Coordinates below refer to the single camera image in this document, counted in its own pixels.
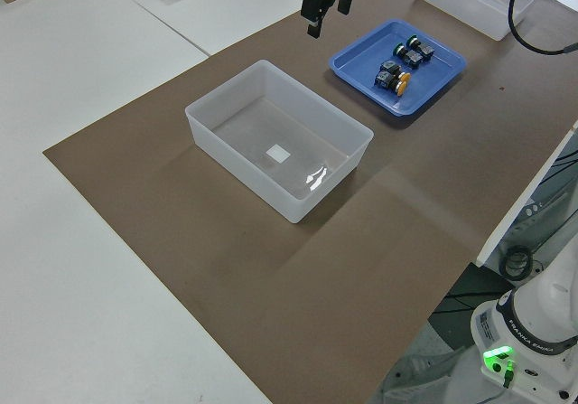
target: green light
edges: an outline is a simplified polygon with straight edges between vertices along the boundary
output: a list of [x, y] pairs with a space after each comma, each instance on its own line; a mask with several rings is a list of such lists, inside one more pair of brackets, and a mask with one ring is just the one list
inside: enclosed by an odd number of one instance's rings
[[499, 347], [495, 350], [488, 350], [483, 354], [483, 356], [484, 356], [484, 359], [489, 359], [491, 357], [499, 356], [500, 354], [509, 353], [511, 351], [512, 351], [512, 347], [503, 346], [503, 347]]

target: blue plastic tray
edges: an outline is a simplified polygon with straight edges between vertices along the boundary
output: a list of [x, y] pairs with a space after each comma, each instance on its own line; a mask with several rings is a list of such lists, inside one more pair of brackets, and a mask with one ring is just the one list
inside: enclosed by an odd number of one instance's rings
[[[435, 49], [433, 58], [423, 62], [417, 70], [412, 70], [393, 54], [394, 48], [400, 42], [406, 45], [412, 35], [417, 35], [420, 41]], [[401, 97], [374, 85], [379, 66], [387, 60], [395, 61], [403, 71], [412, 73], [406, 92]], [[330, 67], [335, 74], [397, 117], [414, 114], [465, 66], [466, 60], [458, 52], [403, 20], [383, 23], [330, 59]]]

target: white label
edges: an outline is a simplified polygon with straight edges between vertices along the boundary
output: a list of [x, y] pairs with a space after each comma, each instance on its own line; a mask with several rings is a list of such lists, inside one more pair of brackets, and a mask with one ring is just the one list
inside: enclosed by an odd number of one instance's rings
[[289, 155], [291, 155], [291, 154], [289, 154], [287, 151], [285, 151], [278, 144], [275, 144], [269, 148], [269, 150], [267, 151], [267, 155], [269, 155], [271, 158], [273, 158], [277, 163], [282, 163], [287, 158], [289, 158]]

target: brown mat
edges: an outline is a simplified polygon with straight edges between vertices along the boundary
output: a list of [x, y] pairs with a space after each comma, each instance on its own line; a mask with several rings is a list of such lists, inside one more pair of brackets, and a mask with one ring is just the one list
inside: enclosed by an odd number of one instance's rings
[[[327, 66], [393, 17], [469, 63], [421, 117], [389, 116]], [[541, 0], [520, 32], [562, 45], [577, 23]], [[274, 404], [362, 403], [576, 120], [578, 72], [420, 0], [354, 0], [320, 40], [305, 31], [294, 14], [45, 154]], [[184, 116], [259, 59], [375, 132], [297, 225], [203, 154]]]

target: black band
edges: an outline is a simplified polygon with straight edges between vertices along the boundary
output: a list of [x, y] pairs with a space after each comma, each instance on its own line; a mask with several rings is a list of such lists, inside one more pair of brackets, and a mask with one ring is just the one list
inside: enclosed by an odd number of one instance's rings
[[546, 356], [557, 356], [569, 348], [574, 347], [576, 343], [578, 343], [578, 336], [562, 341], [561, 343], [548, 343], [546, 341], [542, 341], [539, 338], [536, 338], [533, 334], [531, 334], [517, 318], [516, 311], [514, 309], [515, 292], [516, 290], [512, 290], [508, 300], [506, 300], [506, 303], [503, 305], [501, 305], [498, 301], [496, 304], [496, 310], [504, 317], [506, 327], [509, 329], [509, 331], [514, 336], [516, 336], [516, 338], [527, 348]]

